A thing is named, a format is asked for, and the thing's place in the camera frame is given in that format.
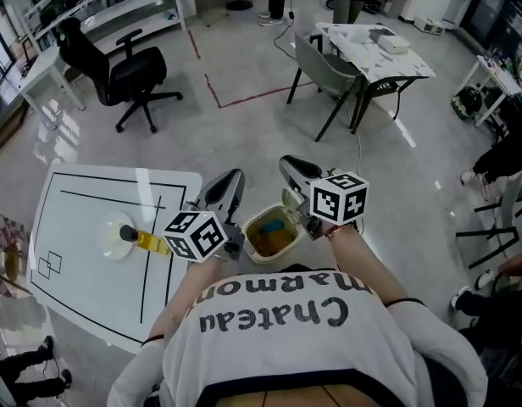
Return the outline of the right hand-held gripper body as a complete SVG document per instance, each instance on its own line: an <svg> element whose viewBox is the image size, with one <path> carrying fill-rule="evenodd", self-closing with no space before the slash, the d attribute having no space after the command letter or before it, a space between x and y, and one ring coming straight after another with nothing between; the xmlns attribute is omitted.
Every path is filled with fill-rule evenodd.
<svg viewBox="0 0 522 407"><path fill-rule="evenodd" d="M303 229L313 240L324 235L323 222L340 227L364 216L369 183L351 171L310 179L303 189L297 211Z"/></svg>

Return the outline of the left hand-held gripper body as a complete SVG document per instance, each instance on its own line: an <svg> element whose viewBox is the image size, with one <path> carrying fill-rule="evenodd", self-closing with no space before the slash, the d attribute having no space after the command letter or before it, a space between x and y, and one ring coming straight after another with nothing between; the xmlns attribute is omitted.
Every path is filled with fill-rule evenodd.
<svg viewBox="0 0 522 407"><path fill-rule="evenodd" d="M202 263L215 255L239 260L245 236L232 221L233 214L222 203L206 207L188 203L163 229L163 238L175 256L191 262Z"/></svg>

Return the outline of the beige trash bin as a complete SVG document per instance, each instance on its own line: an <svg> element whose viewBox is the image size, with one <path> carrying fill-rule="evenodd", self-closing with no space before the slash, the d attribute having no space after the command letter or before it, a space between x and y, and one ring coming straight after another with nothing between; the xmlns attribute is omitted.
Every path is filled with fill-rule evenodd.
<svg viewBox="0 0 522 407"><path fill-rule="evenodd" d="M306 231L300 223L298 213L298 206L303 201L303 197L297 192L285 187L281 192L279 203L273 203L262 209L243 224L242 232L245 236L244 250L255 264L267 265L273 263L294 248L306 236ZM284 230L288 230L293 235L293 242L273 256L262 257L253 246L254 237L259 233L261 226L275 219L284 222Z"/></svg>

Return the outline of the person's right forearm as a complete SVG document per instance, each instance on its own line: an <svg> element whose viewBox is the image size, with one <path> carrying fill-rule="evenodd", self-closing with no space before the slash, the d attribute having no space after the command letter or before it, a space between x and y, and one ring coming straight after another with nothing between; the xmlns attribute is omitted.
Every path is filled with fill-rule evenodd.
<svg viewBox="0 0 522 407"><path fill-rule="evenodd" d="M339 269L374 290L384 304L408 298L402 284L352 226L330 229L325 235Z"/></svg>

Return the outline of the person's left forearm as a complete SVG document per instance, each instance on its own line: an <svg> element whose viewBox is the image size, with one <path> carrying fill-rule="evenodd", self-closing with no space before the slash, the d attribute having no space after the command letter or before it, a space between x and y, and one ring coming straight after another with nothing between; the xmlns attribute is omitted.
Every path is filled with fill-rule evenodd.
<svg viewBox="0 0 522 407"><path fill-rule="evenodd" d="M202 263L193 263L186 272L173 297L153 324L148 337L170 335L175 330L197 297L211 285L225 278L227 260L210 257Z"/></svg>

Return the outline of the yellow oil bottle black cap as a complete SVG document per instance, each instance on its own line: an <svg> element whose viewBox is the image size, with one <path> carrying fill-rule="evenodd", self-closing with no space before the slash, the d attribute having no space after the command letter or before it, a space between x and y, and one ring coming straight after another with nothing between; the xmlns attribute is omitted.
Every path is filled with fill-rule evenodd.
<svg viewBox="0 0 522 407"><path fill-rule="evenodd" d="M123 225L119 229L119 236L122 240L135 244L148 252L170 256L172 250L168 243L160 237L147 231L138 230L132 226Z"/></svg>

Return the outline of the person's black trousers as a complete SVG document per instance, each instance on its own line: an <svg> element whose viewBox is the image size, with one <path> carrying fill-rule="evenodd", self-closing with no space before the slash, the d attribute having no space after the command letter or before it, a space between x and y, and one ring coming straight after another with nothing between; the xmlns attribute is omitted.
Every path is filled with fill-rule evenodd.
<svg viewBox="0 0 522 407"><path fill-rule="evenodd" d="M281 274L284 274L284 273L309 273L309 275L311 275L311 276L326 278L329 275L329 272L334 272L334 271L335 271L334 268L327 268L327 267L310 268L310 267L307 267L306 265L293 264L293 265L289 265L286 268L280 270L280 273Z"/></svg>

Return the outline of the white plate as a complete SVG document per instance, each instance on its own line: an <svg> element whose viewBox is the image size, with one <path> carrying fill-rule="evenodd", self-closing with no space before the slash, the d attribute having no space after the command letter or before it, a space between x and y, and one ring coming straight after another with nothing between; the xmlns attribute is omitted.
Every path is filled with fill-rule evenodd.
<svg viewBox="0 0 522 407"><path fill-rule="evenodd" d="M124 240L120 235L123 226L133 227L128 215L113 212L106 215L97 229L97 245L103 256L118 261L126 257L133 248L133 243Z"/></svg>

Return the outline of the grey chair black legs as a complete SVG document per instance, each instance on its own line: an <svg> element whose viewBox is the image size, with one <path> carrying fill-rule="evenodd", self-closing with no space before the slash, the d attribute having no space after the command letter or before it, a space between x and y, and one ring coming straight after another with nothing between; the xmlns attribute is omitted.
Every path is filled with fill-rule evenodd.
<svg viewBox="0 0 522 407"><path fill-rule="evenodd" d="M488 220L486 227L479 230L458 231L457 239L483 238L489 251L469 262L467 268L474 270L487 261L504 254L513 245L518 244L522 231L519 219L522 216L522 172L506 186L505 192L495 203L489 203L474 209L474 213Z"/></svg>
<svg viewBox="0 0 522 407"><path fill-rule="evenodd" d="M301 75L305 74L318 88L336 100L336 106L314 139L319 142L344 103L352 93L358 92L358 83L364 79L360 72L339 56L323 54L304 36L295 34L295 60L297 73L286 103L290 104L298 87Z"/></svg>

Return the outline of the white table with black lines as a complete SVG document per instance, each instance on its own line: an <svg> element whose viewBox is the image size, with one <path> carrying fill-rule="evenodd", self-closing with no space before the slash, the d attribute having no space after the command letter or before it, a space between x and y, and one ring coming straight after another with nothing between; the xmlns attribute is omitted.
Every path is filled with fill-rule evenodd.
<svg viewBox="0 0 522 407"><path fill-rule="evenodd" d="M189 267L185 259L133 245L113 261L97 245L113 212L160 236L200 192L195 172L54 164L45 180L29 250L37 300L107 343L135 353Z"/></svg>

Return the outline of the patterned table black legs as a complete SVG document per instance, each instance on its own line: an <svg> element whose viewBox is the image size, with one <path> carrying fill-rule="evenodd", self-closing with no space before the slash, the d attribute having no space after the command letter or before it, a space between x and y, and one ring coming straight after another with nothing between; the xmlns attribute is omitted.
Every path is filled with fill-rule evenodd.
<svg viewBox="0 0 522 407"><path fill-rule="evenodd" d="M377 44L381 35L398 36L388 27L319 22L316 28L364 77L359 84L351 133L357 131L372 99L393 93L399 95L415 81L436 76L412 48L405 54L390 54Z"/></svg>

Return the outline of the black office chair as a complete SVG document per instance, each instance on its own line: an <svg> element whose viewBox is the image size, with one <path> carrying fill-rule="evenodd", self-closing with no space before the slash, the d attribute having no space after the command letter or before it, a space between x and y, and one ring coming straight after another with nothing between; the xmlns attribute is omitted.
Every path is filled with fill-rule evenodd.
<svg viewBox="0 0 522 407"><path fill-rule="evenodd" d="M99 102L107 107L129 103L130 107L115 125L121 133L123 124L137 109L142 109L151 133L158 132L153 123L148 104L152 101L176 98L182 100L181 92L158 92L153 88L164 83L167 67L164 56L157 47L133 51L133 39L142 34L136 29L116 42L125 50L125 59L111 66L109 58L99 50L81 31L81 22L70 17L57 28L58 48L61 59L74 70L92 81Z"/></svg>

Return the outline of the white box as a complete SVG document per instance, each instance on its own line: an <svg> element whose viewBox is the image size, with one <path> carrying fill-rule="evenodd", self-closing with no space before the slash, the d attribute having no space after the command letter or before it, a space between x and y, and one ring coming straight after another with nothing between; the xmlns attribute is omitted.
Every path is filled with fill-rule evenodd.
<svg viewBox="0 0 522 407"><path fill-rule="evenodd" d="M390 54L405 54L411 49L411 44L401 36L381 35L377 44Z"/></svg>

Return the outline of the person's white printed shirt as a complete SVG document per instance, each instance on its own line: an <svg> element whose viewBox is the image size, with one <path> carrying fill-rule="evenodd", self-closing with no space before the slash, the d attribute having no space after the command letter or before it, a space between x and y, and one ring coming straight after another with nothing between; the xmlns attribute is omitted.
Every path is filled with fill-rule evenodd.
<svg viewBox="0 0 522 407"><path fill-rule="evenodd" d="M108 407L214 407L246 393L343 385L380 407L483 407L488 379L468 340L418 299L384 304L335 270L233 276L150 337Z"/></svg>

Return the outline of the wooden stool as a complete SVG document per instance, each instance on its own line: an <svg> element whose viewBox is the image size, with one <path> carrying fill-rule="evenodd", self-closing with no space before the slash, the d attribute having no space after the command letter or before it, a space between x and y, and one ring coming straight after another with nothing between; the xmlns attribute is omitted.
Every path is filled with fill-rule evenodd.
<svg viewBox="0 0 522 407"><path fill-rule="evenodd" d="M25 262L22 253L16 247L9 247L3 251L3 265L5 274L2 279L9 285L21 292L31 294L25 286L25 278L21 276L22 269L25 268Z"/></svg>

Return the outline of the checked cloth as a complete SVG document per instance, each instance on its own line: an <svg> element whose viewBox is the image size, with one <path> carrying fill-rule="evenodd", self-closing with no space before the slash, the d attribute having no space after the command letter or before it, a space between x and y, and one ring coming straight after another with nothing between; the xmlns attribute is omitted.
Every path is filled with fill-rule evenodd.
<svg viewBox="0 0 522 407"><path fill-rule="evenodd" d="M16 247L23 254L26 268L29 240L30 234L23 224L0 214L0 296L13 296L8 289L8 284L2 279L2 275L5 274L3 251L9 247ZM22 269L21 275L25 274L25 268Z"/></svg>

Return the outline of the white shelf rack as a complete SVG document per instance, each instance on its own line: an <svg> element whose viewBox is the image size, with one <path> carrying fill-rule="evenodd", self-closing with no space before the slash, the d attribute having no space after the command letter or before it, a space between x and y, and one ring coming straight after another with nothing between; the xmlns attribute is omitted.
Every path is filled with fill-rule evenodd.
<svg viewBox="0 0 522 407"><path fill-rule="evenodd" d="M186 28L186 0L13 0L14 13L36 51L57 41L58 26L68 19L105 53L117 49L119 37L140 29L149 36L174 25Z"/></svg>

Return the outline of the white side desk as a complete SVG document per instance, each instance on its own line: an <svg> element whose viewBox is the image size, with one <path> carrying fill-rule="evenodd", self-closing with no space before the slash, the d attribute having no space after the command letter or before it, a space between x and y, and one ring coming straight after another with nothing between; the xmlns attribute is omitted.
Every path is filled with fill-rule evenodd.
<svg viewBox="0 0 522 407"><path fill-rule="evenodd" d="M479 112L480 115L474 114L475 127L478 128L484 124L488 118L493 116L503 100L522 93L521 85L512 77L512 75L499 64L495 64L492 60L488 60L483 56L477 55L476 61L468 74L463 78L461 84L455 91L458 95L465 87L472 86L471 81L478 70L483 70L486 74L483 82L477 90L480 92L484 86L487 86L489 81L492 81L495 86L501 91L496 100L485 111Z"/></svg>

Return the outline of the small white desk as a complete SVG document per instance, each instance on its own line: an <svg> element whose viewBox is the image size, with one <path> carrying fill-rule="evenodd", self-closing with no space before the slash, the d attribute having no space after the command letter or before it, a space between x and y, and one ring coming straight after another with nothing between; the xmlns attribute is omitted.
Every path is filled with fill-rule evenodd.
<svg viewBox="0 0 522 407"><path fill-rule="evenodd" d="M18 88L19 94L23 97L23 99L42 118L47 118L47 115L44 113L35 99L30 95L30 90L47 76L50 76L54 80L61 91L80 111L86 109L84 102L76 94L70 83L66 80L65 67L66 63L62 60L59 54L59 48L52 46L40 53L28 71L27 75L14 84Z"/></svg>

